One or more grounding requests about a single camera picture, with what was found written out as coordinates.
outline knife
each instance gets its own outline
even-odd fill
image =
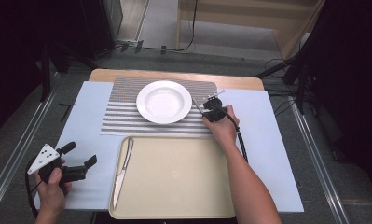
[[[203,115],[203,110],[200,108],[200,105],[198,104],[197,99],[192,98],[192,102],[194,102],[194,105],[197,107],[197,109],[199,110],[199,112]]]
[[[116,177],[116,185],[114,188],[114,195],[113,195],[113,207],[115,209],[116,209],[116,205],[118,201],[119,192],[121,191],[122,182],[124,182],[125,172],[127,171],[127,166],[130,160],[131,153],[132,153],[132,148],[133,148],[133,138],[129,138],[125,161],[124,161],[124,164],[122,165],[121,173],[119,173],[119,175]]]

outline black curtain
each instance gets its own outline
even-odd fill
[[[30,26],[33,18],[25,17],[27,6],[26,1],[0,1],[0,128],[41,82],[34,63],[39,43],[27,37],[38,31]]]
[[[372,0],[329,0],[330,11],[305,59],[312,90],[343,132],[335,147],[372,181]]]

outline wooden table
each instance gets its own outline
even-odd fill
[[[261,79],[257,77],[226,77],[216,75],[203,75],[191,73],[169,73],[159,71],[141,71],[141,70],[111,70],[96,69],[93,70],[89,81],[114,82],[116,77],[152,77],[152,78],[173,78],[192,81],[211,81],[217,88],[229,88],[240,90],[263,91],[264,86]]]

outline table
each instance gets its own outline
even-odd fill
[[[193,20],[195,0],[178,0],[176,47],[180,20]],[[324,0],[199,0],[196,21],[272,29],[282,57],[290,57],[306,32],[311,32]]]
[[[118,76],[213,81],[218,89],[226,88],[226,94],[220,95],[223,103],[232,104],[236,108],[243,106],[244,110],[236,110],[241,123],[243,125],[253,123],[253,127],[258,127],[242,129],[243,140],[247,146],[249,163],[267,185],[278,210],[303,211],[276,119],[260,79],[106,69],[94,70],[90,81],[84,83],[57,145],[61,147],[70,141],[76,141],[79,148],[77,150],[83,150],[65,155],[66,164],[69,166],[78,165],[93,154],[98,157],[97,164],[89,170],[87,178],[74,183],[73,190],[68,195],[67,209],[99,211],[109,208],[118,148],[127,136],[99,135],[99,132],[113,80]],[[269,134],[269,138],[259,137],[261,134],[262,136]]]

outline striped placemat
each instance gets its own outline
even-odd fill
[[[202,123],[199,110],[192,105],[188,115],[171,124],[157,124],[146,120],[136,107],[136,98],[140,90],[151,82],[162,79],[116,77],[109,103],[103,119],[101,134],[113,135],[169,135],[201,136],[211,132]],[[198,102],[217,93],[213,82],[165,79],[183,85]]]

